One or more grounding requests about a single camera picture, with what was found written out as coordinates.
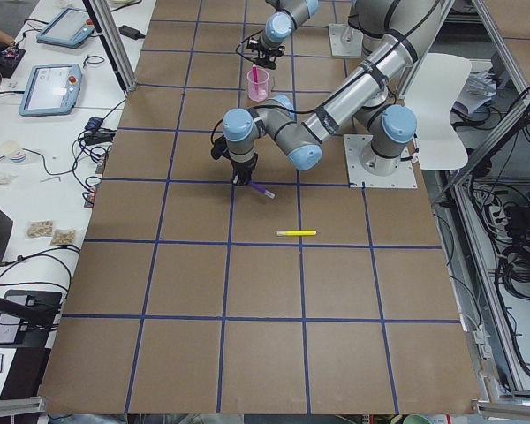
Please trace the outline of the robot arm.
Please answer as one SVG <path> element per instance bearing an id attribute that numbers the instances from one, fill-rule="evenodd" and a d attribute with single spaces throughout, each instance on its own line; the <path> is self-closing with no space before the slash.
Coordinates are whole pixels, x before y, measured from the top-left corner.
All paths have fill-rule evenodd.
<path id="1" fill-rule="evenodd" d="M 276 69 L 276 60 L 284 54 L 284 40 L 311 19 L 319 9 L 317 1 L 271 1 L 271 15 L 258 37 L 248 37 L 245 46 L 256 54 L 253 65 Z M 352 1 L 347 26 L 361 35 L 361 61 L 345 82 L 369 80 L 386 87 L 394 75 L 416 61 L 411 44 L 398 24 L 400 1 Z"/>
<path id="2" fill-rule="evenodd" d="M 439 1 L 353 1 L 347 25 L 361 36 L 358 67 L 302 122 L 284 95 L 228 110 L 220 124 L 222 136 L 211 141 L 212 158 L 231 163 L 232 184 L 249 185 L 258 161 L 254 144 L 268 135 L 296 169 L 309 170 L 322 158 L 322 143 L 355 118 L 372 134 L 360 154 L 362 168 L 392 174 L 418 122 L 406 106 L 389 103 L 388 85 L 428 51 L 441 15 Z"/>

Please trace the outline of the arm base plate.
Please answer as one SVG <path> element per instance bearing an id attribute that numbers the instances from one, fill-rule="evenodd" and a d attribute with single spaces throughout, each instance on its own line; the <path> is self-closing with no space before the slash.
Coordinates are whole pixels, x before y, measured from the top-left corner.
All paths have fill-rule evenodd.
<path id="1" fill-rule="evenodd" d="M 328 32 L 331 55 L 337 58 L 367 58 L 382 41 L 347 24 L 329 24 Z"/>
<path id="2" fill-rule="evenodd" d="M 346 134 L 344 153 L 351 188 L 417 189 L 408 146 L 400 157 L 383 158 L 372 149 L 372 136 Z"/>

